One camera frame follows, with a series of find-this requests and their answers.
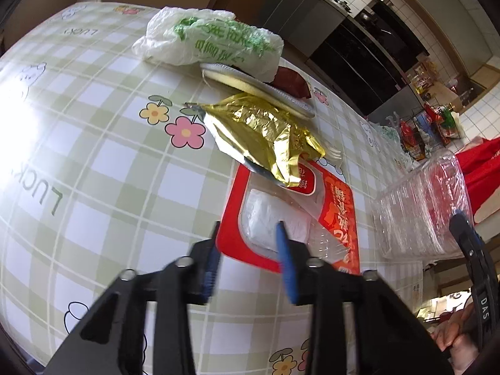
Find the crumpled foil packaging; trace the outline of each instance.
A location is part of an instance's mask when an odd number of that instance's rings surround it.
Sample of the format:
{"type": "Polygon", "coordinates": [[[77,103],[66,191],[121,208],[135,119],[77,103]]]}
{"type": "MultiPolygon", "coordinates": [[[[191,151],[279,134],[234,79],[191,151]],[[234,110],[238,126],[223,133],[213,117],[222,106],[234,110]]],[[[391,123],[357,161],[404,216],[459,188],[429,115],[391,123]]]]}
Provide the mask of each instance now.
{"type": "Polygon", "coordinates": [[[311,132],[288,112],[240,93],[217,104],[192,104],[219,149],[286,188],[299,185],[298,159],[325,156],[311,132]]]}

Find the yellow flower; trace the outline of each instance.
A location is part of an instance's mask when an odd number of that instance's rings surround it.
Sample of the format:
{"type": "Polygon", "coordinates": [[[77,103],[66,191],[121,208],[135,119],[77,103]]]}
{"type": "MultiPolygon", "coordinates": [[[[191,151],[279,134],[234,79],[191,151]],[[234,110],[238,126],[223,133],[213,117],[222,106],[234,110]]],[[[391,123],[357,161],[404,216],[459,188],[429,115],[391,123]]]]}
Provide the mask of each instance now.
{"type": "Polygon", "coordinates": [[[297,366],[297,361],[293,360],[292,356],[286,357],[283,361],[276,361],[272,365],[272,375],[290,375],[292,369],[297,366]]]}
{"type": "Polygon", "coordinates": [[[148,103],[146,108],[143,108],[139,112],[139,117],[147,118],[147,121],[151,125],[158,124],[159,121],[168,121],[168,107],[164,105],[158,105],[156,103],[148,103]]]}

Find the red label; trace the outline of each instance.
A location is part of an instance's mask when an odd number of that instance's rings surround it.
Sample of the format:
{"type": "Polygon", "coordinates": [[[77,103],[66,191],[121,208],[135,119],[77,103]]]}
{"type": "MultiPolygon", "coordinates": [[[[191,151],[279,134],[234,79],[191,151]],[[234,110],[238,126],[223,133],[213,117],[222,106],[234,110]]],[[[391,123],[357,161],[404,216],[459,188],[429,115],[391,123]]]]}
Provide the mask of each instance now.
{"type": "Polygon", "coordinates": [[[359,274],[358,232],[351,188],[321,166],[310,163],[323,175],[324,203],[319,223],[349,251],[342,261],[333,264],[340,271],[359,274]]]}
{"type": "Polygon", "coordinates": [[[298,172],[301,177],[300,183],[297,187],[287,187],[287,189],[307,196],[313,194],[316,188],[316,176],[314,176],[314,172],[301,163],[298,164],[298,172]]]}

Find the green and white checkered pattern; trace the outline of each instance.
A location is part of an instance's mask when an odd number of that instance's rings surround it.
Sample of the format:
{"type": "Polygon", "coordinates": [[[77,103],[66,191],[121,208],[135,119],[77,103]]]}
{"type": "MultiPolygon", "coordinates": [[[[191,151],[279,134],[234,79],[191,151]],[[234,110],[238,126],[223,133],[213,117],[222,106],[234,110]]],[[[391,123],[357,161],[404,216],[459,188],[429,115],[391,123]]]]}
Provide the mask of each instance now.
{"type": "MultiPolygon", "coordinates": [[[[2,121],[9,135],[0,133],[8,171],[0,180],[0,314],[43,364],[82,314],[71,302],[90,306],[122,269],[161,269],[209,237],[237,168],[208,132],[201,149],[175,148],[166,123],[139,117],[151,95],[173,102],[168,122],[175,122],[184,102],[213,103],[236,91],[208,85],[196,66],[138,60],[131,46],[157,10],[126,15],[117,6],[78,3],[0,60],[0,99],[12,114],[2,121]],[[13,80],[29,66],[34,76],[16,90],[13,80]]],[[[371,200],[401,176],[396,156],[345,103],[298,71],[328,99],[327,106],[313,96],[314,123],[346,157],[362,269],[377,269],[415,308],[422,264],[385,260],[374,242],[371,200]]],[[[152,307],[147,373],[153,315],[152,307]]],[[[287,302],[278,275],[224,257],[211,303],[191,307],[198,373],[271,374],[269,357],[284,348],[300,363],[308,327],[308,308],[287,302]]]]}

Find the metal bolt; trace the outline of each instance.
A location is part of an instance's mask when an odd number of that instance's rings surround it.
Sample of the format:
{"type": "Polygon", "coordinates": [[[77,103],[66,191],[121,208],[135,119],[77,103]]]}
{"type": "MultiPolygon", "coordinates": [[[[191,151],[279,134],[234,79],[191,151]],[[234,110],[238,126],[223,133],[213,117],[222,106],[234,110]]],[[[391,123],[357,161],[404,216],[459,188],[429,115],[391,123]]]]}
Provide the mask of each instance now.
{"type": "Polygon", "coordinates": [[[373,269],[369,269],[363,272],[364,280],[378,280],[378,272],[373,269]]]}
{"type": "Polygon", "coordinates": [[[132,280],[136,277],[137,273],[133,269],[124,269],[120,272],[121,280],[132,280]]]}
{"type": "Polygon", "coordinates": [[[194,263],[194,260],[191,257],[180,257],[176,261],[176,266],[178,266],[179,268],[189,267],[190,265],[193,265],[193,263],[194,263]]]}
{"type": "Polygon", "coordinates": [[[319,258],[309,258],[306,262],[306,265],[309,268],[320,268],[323,266],[323,264],[324,262],[319,258]]]}

